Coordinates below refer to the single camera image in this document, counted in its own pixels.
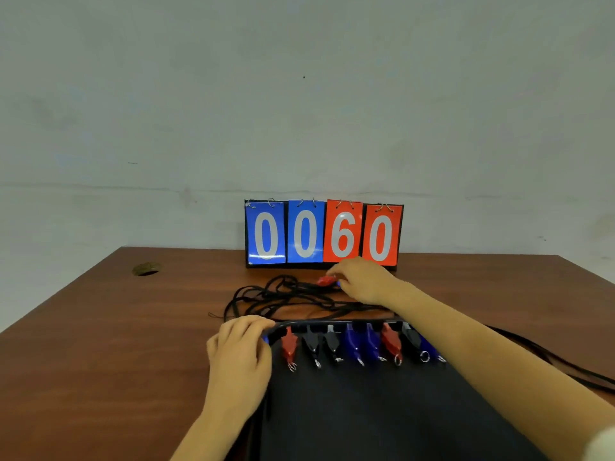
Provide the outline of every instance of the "black strap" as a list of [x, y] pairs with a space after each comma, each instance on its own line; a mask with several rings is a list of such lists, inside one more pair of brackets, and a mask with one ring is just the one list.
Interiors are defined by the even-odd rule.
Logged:
[[[270, 279], [264, 287], [256, 285], [240, 287], [233, 295], [231, 301], [226, 305], [222, 317], [216, 316], [212, 313], [209, 313], [209, 315], [211, 317], [222, 318], [226, 322], [229, 318], [232, 318], [229, 317], [229, 311], [232, 309], [235, 317], [252, 314], [282, 322], [284, 320], [273, 317], [273, 315], [282, 307], [308, 304], [316, 305], [321, 309], [329, 311], [329, 315], [319, 318], [319, 320], [328, 321], [343, 317], [350, 312], [388, 310], [381, 305], [368, 305], [355, 301], [334, 301], [328, 296], [328, 294], [337, 293], [339, 291], [341, 291], [341, 289], [335, 284], [331, 286], [318, 286], [312, 283], [298, 281], [292, 275], [278, 275], [277, 277]], [[241, 312], [239, 310], [240, 303], [249, 304], [249, 306]], [[594, 379], [602, 380], [608, 384], [615, 385], [615, 379], [611, 379], [610, 377], [606, 377], [597, 372], [584, 369], [577, 364], [573, 364], [572, 362], [567, 361], [566, 359], [549, 351], [547, 348], [534, 343], [532, 340], [501, 328], [492, 326], [488, 327], [509, 340], [524, 345], [536, 356], [551, 365], [553, 365], [552, 359], [555, 359], [585, 376], [593, 377]], [[597, 384], [571, 374], [566, 375], [587, 388], [615, 394], [615, 388]]]

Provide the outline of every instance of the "orange number card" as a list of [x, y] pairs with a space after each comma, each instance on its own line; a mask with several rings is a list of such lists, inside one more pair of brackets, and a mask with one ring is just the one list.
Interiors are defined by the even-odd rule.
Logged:
[[347, 200], [327, 200], [323, 262], [340, 262], [357, 257], [361, 242], [363, 204]]
[[380, 265], [397, 265], [403, 205], [367, 205], [363, 257]]

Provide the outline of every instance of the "blue number card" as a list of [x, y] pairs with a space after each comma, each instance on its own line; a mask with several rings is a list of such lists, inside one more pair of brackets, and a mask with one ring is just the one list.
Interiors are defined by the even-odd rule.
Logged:
[[286, 263], [284, 202], [247, 201], [245, 220], [248, 264]]
[[321, 263], [325, 230], [325, 203], [288, 201], [288, 262]]

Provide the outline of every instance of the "white digit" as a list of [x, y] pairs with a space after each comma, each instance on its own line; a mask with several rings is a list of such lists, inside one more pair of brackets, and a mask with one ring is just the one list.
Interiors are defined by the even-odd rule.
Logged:
[[[355, 223], [354, 216], [350, 212], [342, 212], [335, 217], [335, 221], [333, 222], [333, 230], [331, 233], [331, 249], [338, 257], [346, 257], [350, 254], [352, 248], [354, 247], [354, 235], [352, 234], [352, 231], [348, 228], [340, 230], [342, 220], [348, 220], [349, 225], [353, 225]], [[348, 240], [346, 243], [346, 248], [343, 251], [340, 249], [340, 238], [342, 236], [345, 236]]]
[[[307, 249], [303, 248], [301, 244], [301, 226], [303, 220], [307, 218], [309, 222], [309, 242], [307, 243]], [[295, 250], [303, 258], [311, 257], [314, 254], [316, 248], [316, 217], [310, 210], [302, 210], [295, 219]]]
[[[271, 233], [271, 245], [269, 251], [265, 250], [263, 246], [263, 222], [266, 221], [269, 224], [269, 232]], [[258, 256], [265, 260], [270, 260], [275, 257], [275, 251], [277, 251], [277, 224], [275, 224], [275, 218], [268, 212], [260, 212], [257, 216], [257, 221], [254, 224], [254, 240], [257, 245]]]
[[[384, 246], [382, 246], [382, 252], [379, 253], [376, 248], [376, 237], [378, 236], [378, 227], [380, 224], [384, 224]], [[381, 215], [374, 220], [372, 225], [372, 231], [370, 231], [370, 254], [372, 259], [376, 262], [382, 262], [389, 255], [390, 250], [390, 237], [393, 233], [393, 226], [390, 222], [390, 218]]]

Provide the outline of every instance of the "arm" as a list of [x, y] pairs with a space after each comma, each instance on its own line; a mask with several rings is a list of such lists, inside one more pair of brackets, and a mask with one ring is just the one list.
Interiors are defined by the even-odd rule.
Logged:
[[360, 257], [328, 272], [364, 303], [412, 324], [519, 432], [554, 461], [580, 460], [615, 408], [563, 372], [488, 327]]
[[210, 371], [203, 412], [171, 461], [225, 459], [271, 378], [271, 349], [261, 334], [273, 325], [273, 320], [247, 315], [222, 324], [207, 341]]

